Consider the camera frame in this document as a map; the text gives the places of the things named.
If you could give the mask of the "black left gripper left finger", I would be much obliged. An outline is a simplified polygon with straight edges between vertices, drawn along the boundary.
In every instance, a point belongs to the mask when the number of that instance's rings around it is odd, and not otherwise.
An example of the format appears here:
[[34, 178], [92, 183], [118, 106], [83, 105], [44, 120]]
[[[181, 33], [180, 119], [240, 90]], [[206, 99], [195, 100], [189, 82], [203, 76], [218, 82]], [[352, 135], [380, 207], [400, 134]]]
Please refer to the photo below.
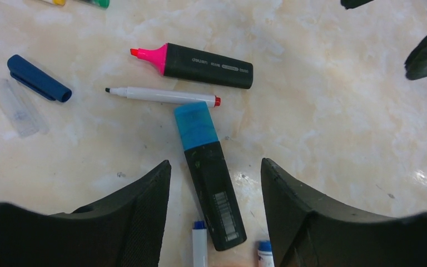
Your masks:
[[43, 215], [0, 202], [0, 266], [157, 266], [171, 165], [79, 207]]

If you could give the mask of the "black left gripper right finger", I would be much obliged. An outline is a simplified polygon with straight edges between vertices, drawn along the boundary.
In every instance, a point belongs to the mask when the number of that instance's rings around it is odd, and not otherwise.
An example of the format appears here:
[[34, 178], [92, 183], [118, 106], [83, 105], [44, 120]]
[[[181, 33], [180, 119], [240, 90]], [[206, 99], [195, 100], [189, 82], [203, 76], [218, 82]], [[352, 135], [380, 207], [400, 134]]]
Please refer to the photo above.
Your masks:
[[388, 217], [339, 202], [261, 162], [276, 266], [427, 266], [427, 212]]

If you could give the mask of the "small blue capped marker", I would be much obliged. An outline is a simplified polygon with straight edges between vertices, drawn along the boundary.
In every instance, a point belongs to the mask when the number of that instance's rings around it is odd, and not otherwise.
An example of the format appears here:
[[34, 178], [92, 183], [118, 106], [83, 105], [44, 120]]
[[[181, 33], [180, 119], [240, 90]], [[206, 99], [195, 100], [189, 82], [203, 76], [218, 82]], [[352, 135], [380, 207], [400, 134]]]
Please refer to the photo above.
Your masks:
[[195, 221], [192, 228], [192, 257], [194, 267], [208, 265], [207, 229], [203, 220]]

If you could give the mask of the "blue capped black highlighter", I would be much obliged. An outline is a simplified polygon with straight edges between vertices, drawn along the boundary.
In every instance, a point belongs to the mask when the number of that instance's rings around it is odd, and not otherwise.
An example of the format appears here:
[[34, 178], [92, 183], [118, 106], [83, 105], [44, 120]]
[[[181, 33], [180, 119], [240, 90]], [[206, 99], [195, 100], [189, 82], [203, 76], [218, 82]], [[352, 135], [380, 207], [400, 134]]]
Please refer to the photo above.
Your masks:
[[175, 108], [185, 159], [214, 248], [244, 243], [246, 230], [209, 108], [204, 102]]

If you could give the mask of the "red capped white marker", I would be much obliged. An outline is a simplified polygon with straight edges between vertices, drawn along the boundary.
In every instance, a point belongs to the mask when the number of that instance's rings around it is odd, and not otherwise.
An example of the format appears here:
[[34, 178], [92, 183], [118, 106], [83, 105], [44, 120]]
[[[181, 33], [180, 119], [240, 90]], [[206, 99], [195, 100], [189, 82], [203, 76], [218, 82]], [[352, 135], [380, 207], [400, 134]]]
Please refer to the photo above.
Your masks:
[[220, 97], [201, 93], [179, 92], [143, 87], [105, 88], [105, 91], [109, 94], [128, 99], [151, 102], [172, 103], [178, 105], [205, 102], [208, 107], [219, 107], [221, 105]]

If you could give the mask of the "clear teal pen cap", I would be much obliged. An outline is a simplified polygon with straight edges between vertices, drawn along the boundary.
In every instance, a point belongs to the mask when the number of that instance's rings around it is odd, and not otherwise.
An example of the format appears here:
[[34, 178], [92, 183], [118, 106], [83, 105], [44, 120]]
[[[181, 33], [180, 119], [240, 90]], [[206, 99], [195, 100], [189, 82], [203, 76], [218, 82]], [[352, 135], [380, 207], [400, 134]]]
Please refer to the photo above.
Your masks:
[[44, 117], [14, 80], [0, 78], [0, 108], [22, 138], [49, 132]]

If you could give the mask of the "pink capped black highlighter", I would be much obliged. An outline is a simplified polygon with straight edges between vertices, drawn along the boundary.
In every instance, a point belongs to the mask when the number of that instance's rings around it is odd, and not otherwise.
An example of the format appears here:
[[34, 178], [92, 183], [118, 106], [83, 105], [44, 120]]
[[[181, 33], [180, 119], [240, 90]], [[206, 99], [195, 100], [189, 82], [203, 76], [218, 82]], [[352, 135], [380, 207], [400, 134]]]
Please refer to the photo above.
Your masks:
[[242, 89], [254, 81], [252, 63], [173, 43], [155, 50], [132, 48], [130, 54], [166, 77]]

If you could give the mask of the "dark blue pen cap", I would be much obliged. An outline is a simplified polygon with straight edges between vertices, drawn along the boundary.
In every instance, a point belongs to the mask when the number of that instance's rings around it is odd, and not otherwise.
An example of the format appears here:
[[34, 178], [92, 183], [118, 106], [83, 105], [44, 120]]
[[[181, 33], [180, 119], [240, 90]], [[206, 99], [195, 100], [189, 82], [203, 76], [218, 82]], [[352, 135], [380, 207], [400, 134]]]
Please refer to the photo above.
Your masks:
[[49, 101], [65, 103], [72, 96], [72, 91], [68, 87], [20, 55], [10, 57], [7, 67], [12, 78]]

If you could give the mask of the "green gel pen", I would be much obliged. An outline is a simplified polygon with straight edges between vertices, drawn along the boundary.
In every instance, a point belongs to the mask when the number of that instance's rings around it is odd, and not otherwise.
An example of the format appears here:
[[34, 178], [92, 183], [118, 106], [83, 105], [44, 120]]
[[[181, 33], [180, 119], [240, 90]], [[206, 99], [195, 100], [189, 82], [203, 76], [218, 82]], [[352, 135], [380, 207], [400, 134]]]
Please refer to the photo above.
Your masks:
[[81, 0], [82, 2], [91, 4], [93, 6], [108, 8], [110, 5], [110, 0]]

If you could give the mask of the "yellow capped white pen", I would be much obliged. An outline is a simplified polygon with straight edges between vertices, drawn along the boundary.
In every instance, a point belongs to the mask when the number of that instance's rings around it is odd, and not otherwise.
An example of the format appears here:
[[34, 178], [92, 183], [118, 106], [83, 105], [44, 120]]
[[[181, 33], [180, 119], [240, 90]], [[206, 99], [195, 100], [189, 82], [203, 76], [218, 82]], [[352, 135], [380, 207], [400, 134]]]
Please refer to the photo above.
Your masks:
[[66, 4], [66, 0], [43, 0], [43, 1], [56, 6], [64, 6]]

